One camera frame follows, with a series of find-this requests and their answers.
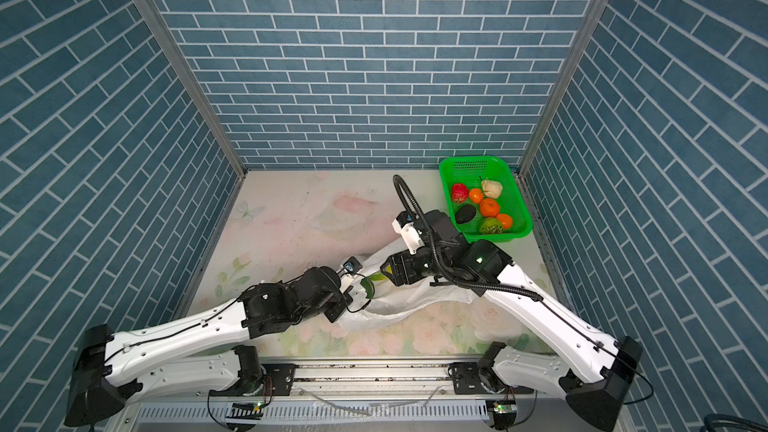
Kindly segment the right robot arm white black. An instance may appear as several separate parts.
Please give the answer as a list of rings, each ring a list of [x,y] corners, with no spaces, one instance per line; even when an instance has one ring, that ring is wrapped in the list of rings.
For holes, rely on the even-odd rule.
[[[527,387],[563,399],[585,422],[614,429],[639,377],[642,346],[588,324],[538,286],[512,257],[488,240],[470,243],[449,216],[403,211],[392,223],[406,248],[390,255],[382,273],[396,286],[428,280],[430,286],[469,291],[516,317],[556,354],[553,359],[493,343],[478,361],[484,386]]]

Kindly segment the green toy vegetable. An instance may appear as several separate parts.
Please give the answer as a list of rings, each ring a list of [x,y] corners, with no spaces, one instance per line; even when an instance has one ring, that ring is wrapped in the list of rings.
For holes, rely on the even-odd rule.
[[[361,284],[364,287],[374,288],[375,287],[375,283],[382,282],[382,281],[387,281],[387,280],[388,280],[388,278],[383,273],[376,272],[376,273],[373,273],[373,274],[365,277],[364,279],[362,279],[361,280]]]

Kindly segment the white plastic bag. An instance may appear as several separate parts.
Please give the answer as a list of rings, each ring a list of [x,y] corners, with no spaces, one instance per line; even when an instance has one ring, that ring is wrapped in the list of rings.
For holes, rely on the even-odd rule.
[[[384,278],[374,281],[372,276],[379,272],[380,266],[385,260],[398,252],[409,251],[402,239],[396,239],[384,248],[369,255],[357,256],[362,269],[359,276],[345,276],[342,278],[342,289],[352,287],[350,295],[353,302],[349,311],[345,311],[336,324],[347,332],[359,332],[387,327],[405,320],[415,312],[427,306],[442,303],[456,302],[470,304],[478,296],[470,290],[448,286],[432,287],[430,280],[424,279],[413,285],[395,286],[389,279]],[[361,285],[362,277],[370,276],[374,283],[375,293],[370,304],[362,311],[358,311],[367,302],[366,291]]]

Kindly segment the dark avocado toy fruit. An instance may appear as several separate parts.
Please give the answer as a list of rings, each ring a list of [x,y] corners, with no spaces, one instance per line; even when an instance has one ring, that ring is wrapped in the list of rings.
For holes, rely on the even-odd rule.
[[[466,224],[475,219],[477,208],[473,204],[463,204],[454,212],[454,218],[457,224]]]

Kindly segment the beige toy fruit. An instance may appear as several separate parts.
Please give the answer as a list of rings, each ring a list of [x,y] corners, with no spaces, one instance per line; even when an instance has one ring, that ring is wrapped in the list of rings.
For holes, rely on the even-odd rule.
[[[485,198],[496,200],[501,197],[504,186],[499,181],[485,179],[481,181],[481,191]]]

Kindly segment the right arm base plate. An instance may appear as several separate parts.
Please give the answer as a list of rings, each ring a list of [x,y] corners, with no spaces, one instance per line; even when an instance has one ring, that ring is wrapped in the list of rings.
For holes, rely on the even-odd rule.
[[[488,368],[476,362],[453,362],[448,365],[447,374],[455,395],[509,395],[533,394],[529,387],[511,387],[498,379]]]

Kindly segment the red toy fruit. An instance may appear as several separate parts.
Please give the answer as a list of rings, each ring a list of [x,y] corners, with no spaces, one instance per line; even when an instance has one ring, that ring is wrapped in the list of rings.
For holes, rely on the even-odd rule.
[[[450,188],[450,199],[455,204],[463,204],[469,199],[469,188],[463,183],[455,183]]]

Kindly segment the green plastic basket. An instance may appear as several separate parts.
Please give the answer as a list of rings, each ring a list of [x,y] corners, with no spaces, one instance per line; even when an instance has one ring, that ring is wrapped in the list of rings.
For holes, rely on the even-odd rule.
[[[448,215],[469,242],[529,235],[533,221],[510,167],[496,157],[453,157],[439,165]]]

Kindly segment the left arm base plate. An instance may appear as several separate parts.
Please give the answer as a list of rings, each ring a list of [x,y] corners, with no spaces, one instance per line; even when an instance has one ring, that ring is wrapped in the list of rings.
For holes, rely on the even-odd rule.
[[[293,363],[267,363],[260,372],[239,372],[233,385],[211,390],[214,397],[289,396],[295,378],[296,365]]]

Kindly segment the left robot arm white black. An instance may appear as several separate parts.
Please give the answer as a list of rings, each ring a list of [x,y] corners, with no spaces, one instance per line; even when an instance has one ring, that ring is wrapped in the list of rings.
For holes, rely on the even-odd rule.
[[[269,396],[272,381],[251,340],[318,315],[335,322],[352,303],[352,290],[337,271],[313,267],[157,326],[124,332],[91,327],[78,343],[64,423],[94,426],[131,403],[178,392]]]

